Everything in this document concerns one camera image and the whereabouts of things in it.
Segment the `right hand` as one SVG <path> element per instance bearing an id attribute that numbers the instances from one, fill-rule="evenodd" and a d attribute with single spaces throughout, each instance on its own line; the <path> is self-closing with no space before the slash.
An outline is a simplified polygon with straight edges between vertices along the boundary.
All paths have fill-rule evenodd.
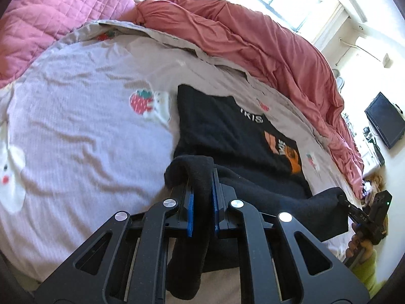
<path id="1" fill-rule="evenodd" d="M 359 263 L 364 263 L 368 260 L 374 253 L 374 247 L 370 240 L 365 239 L 361 232 L 358 231 L 358 225 L 355 223 L 351 224 L 352 230 L 355 235 L 352 236 L 348 243 L 347 249 L 345 251 L 346 258 L 353 257 L 357 252 L 363 250 L 361 258 L 359 258 Z"/>

